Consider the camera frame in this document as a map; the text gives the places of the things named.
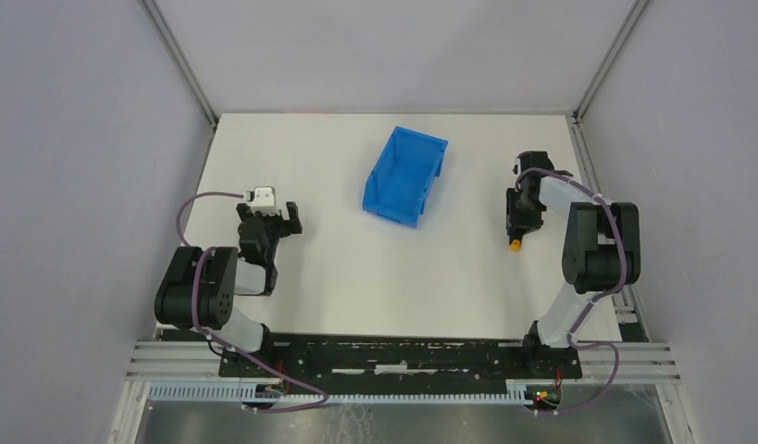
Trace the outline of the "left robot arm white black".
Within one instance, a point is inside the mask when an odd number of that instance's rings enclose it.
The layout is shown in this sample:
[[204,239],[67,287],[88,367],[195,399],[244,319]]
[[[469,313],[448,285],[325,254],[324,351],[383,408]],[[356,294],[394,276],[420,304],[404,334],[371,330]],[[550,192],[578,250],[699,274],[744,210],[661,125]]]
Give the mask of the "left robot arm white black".
[[272,295],[280,240],[300,235],[303,227],[294,201],[285,211],[240,203],[237,212],[236,247],[177,248],[156,293],[154,313],[161,324],[191,329],[228,349],[257,352],[269,329],[236,309],[234,299]]

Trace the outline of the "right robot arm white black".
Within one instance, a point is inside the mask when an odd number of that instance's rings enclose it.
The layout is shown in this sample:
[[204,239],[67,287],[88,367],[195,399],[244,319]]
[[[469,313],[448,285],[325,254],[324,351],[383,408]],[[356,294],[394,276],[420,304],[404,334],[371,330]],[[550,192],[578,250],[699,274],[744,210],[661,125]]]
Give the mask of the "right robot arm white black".
[[565,220],[562,250],[564,284],[548,311],[532,324],[528,339],[550,349],[576,345],[590,312],[641,272],[640,210],[613,202],[554,167],[543,151],[516,157],[516,182],[506,192],[506,233],[519,251],[524,237],[538,231],[553,210]]

